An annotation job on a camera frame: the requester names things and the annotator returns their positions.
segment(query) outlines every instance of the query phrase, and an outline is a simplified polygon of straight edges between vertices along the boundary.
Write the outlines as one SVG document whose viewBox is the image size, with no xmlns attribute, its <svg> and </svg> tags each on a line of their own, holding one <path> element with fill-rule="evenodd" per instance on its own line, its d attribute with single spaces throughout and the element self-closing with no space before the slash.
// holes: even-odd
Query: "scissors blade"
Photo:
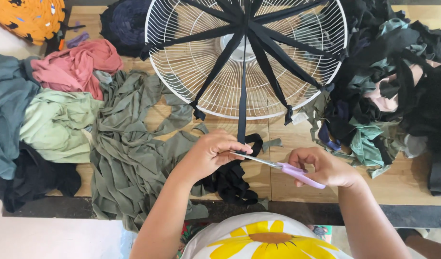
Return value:
<svg viewBox="0 0 441 259">
<path fill-rule="evenodd" d="M 271 166 L 271 167 L 274 167 L 274 168 L 278 168 L 278 169 L 283 168 L 283 166 L 281 166 L 281 165 L 279 165 L 279 164 L 277 164 L 277 163 L 271 162 L 271 161 L 263 160 L 263 159 L 260 159 L 260 158 L 255 158 L 255 157 L 253 157 L 253 156 L 248 156 L 248 155 L 238 154 L 238 153 L 235 153 L 235 152 L 232 152 L 232 151 L 230 151 L 230 153 L 235 154 L 235 155 L 237 155 L 237 156 L 244 157 L 244 158 L 249 158 L 249 159 L 254 160 L 254 161 L 257 161 L 257 162 L 264 163 L 264 164 L 266 164 L 266 165 L 268 165 L 268 166 Z"/>
</svg>

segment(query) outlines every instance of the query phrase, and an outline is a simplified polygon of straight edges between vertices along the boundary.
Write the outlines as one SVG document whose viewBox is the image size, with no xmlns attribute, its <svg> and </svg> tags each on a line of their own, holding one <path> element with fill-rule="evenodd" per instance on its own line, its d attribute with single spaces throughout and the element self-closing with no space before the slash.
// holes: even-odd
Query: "scissors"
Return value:
<svg viewBox="0 0 441 259">
<path fill-rule="evenodd" d="M 297 180 L 299 180 L 305 184 L 308 184 L 312 187 L 315 187 L 318 189 L 324 189 L 326 187 L 326 185 L 315 182 L 314 180 L 306 177 L 305 174 L 307 174 L 307 170 L 304 171 L 304 170 L 297 168 L 295 166 L 292 166 L 288 163 L 271 162 L 271 161 L 255 158 L 255 157 L 248 156 L 248 155 L 238 154 L 235 152 L 230 152 L 230 153 L 235 154 L 237 156 L 244 157 L 244 158 L 249 158 L 249 159 L 257 161 L 257 162 L 264 163 L 264 164 L 271 166 L 273 168 L 276 168 L 276 169 L 280 169 L 283 173 L 288 174 L 288 175 L 296 178 Z"/>
</svg>

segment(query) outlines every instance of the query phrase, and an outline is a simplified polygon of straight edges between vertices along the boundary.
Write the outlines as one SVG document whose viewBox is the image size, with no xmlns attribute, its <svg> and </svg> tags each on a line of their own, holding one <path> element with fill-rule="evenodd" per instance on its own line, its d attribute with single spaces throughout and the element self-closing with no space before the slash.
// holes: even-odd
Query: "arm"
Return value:
<svg viewBox="0 0 441 259">
<path fill-rule="evenodd" d="M 316 147 L 293 150 L 289 163 L 302 169 L 304 164 L 313 164 L 315 172 L 306 174 L 307 177 L 325 185 L 338 186 L 339 206 L 355 258 L 411 258 L 366 181 L 354 168 Z M 298 187 L 304 185 L 298 180 L 295 184 Z"/>
<path fill-rule="evenodd" d="M 192 186 L 232 160 L 228 150 L 252 153 L 224 130 L 202 136 L 172 170 L 134 242 L 130 259 L 171 259 L 179 247 Z"/>
</svg>

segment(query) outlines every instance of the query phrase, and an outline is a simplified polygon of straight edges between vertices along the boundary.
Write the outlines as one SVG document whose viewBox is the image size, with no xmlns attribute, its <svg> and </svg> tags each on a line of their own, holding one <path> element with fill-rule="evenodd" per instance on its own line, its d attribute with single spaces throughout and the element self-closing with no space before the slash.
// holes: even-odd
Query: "white fan guard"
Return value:
<svg viewBox="0 0 441 259">
<path fill-rule="evenodd" d="M 195 1 L 222 11 L 215 0 Z M 312 1 L 264 0 L 256 16 L 308 2 Z M 243 0 L 239 0 L 239 3 L 243 6 Z M 160 14 L 161 10 L 167 10 L 166 18 L 168 16 L 171 18 L 163 21 Z M 305 14 L 314 14 L 309 16 L 313 20 L 301 19 L 302 15 Z M 321 14 L 325 15 L 327 22 L 320 22 Z M 157 42 L 152 42 L 152 39 L 149 40 L 149 33 L 158 35 L 160 41 L 163 42 L 227 24 L 179 0 L 152 0 L 147 13 L 145 38 L 146 41 L 155 44 Z M 325 48 L 324 50 L 329 53 L 338 54 L 347 47 L 347 22 L 339 0 L 330 0 L 326 5 L 318 6 L 290 18 L 265 24 L 265 26 L 283 35 L 294 35 L 296 40 L 318 49 Z M 318 35 L 321 34 L 319 39 L 321 41 L 315 41 L 314 32 L 318 32 Z M 182 100 L 190 103 L 195 99 L 206 77 L 211 72 L 214 63 L 223 50 L 225 45 L 223 42 L 225 41 L 225 38 L 220 37 L 175 44 L 165 47 L 164 50 L 153 49 L 150 52 L 150 61 L 163 83 Z M 304 51 L 279 42 L 277 44 L 321 85 L 330 83 L 340 68 L 341 62 L 334 59 L 321 55 L 306 54 Z M 198 107 L 201 111 L 224 118 L 238 119 L 243 62 L 234 55 L 232 54 L 229 61 L 226 62 L 199 100 Z M 293 106 L 293 110 L 302 107 L 318 96 L 320 91 L 315 86 L 291 74 L 269 54 L 267 54 L 267 57 L 286 101 Z M 284 114 L 286 108 L 275 96 L 270 83 L 261 71 L 254 56 L 246 60 L 247 119 L 271 118 Z"/>
</svg>

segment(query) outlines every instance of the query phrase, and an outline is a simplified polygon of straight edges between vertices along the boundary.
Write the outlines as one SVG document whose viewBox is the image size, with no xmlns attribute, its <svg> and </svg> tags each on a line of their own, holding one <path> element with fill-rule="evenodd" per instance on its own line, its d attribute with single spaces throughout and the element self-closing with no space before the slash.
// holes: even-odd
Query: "hand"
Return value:
<svg viewBox="0 0 441 259">
<path fill-rule="evenodd" d="M 252 153 L 251 146 L 243 145 L 237 138 L 228 134 L 223 129 L 217 129 L 209 134 L 201 136 L 195 145 L 189 150 L 184 158 L 177 164 L 173 173 L 182 174 L 183 179 L 193 185 L 197 181 L 211 175 L 221 165 L 244 157 L 230 153 L 229 150 Z"/>
<path fill-rule="evenodd" d="M 300 169 L 305 169 L 304 164 L 313 164 L 315 172 L 305 176 L 324 185 L 350 187 L 363 180 L 355 168 L 317 147 L 294 149 L 288 163 Z M 297 187 L 304 185 L 297 179 L 294 183 Z"/>
</svg>

